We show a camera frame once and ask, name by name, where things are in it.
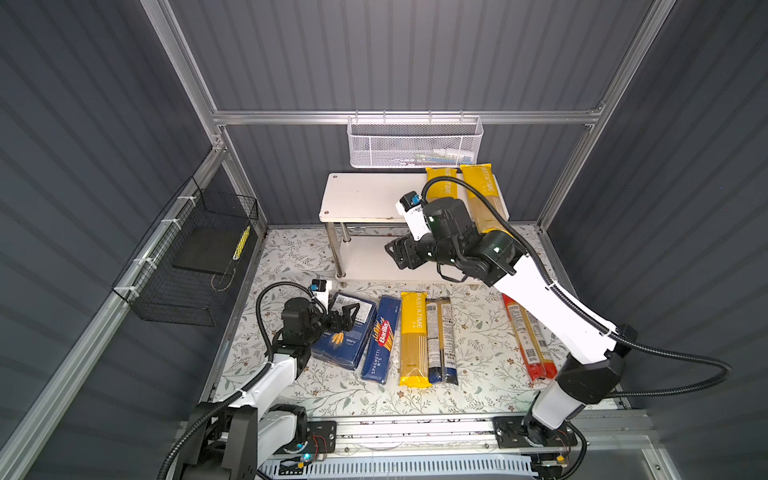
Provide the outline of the yellow Pastatime spaghetti bag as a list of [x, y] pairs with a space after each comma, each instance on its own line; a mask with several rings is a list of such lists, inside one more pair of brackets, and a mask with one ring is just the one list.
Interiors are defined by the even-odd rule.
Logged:
[[501, 198], [492, 166], [490, 164], [467, 165], [461, 168], [463, 180], [490, 204], [488, 207], [484, 201], [472, 191], [467, 193], [469, 212], [480, 233], [488, 233], [499, 230], [505, 231], [505, 227], [498, 220], [495, 213], [504, 215], [505, 204]]
[[[427, 168], [427, 181], [431, 181], [438, 177], [450, 177], [456, 178], [458, 174], [457, 168]], [[441, 198], [458, 198], [458, 186], [451, 181], [439, 181], [435, 182], [428, 190], [426, 199], [428, 202], [432, 202]]]

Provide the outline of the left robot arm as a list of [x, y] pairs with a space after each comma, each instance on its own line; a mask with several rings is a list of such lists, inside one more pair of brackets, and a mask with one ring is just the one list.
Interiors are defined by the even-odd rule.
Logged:
[[306, 440], [306, 413], [276, 402], [306, 367], [312, 347], [326, 334], [354, 329], [358, 302], [339, 311], [316, 299], [294, 297], [281, 312], [282, 328], [267, 347], [266, 363], [226, 399], [201, 403], [172, 447], [160, 479], [257, 479], [264, 462], [283, 446]]

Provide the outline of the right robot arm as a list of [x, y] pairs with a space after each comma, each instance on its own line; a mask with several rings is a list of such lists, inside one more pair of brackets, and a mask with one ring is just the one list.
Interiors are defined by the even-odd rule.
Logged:
[[562, 290], [530, 246], [505, 230], [480, 233], [459, 199], [426, 203], [410, 192], [396, 210], [410, 229], [385, 247], [399, 269], [416, 270], [427, 262], [453, 267], [464, 279], [477, 279], [516, 301], [567, 348], [563, 368], [526, 415], [530, 437], [542, 440], [559, 430], [619, 384], [628, 350], [613, 338], [617, 327]]

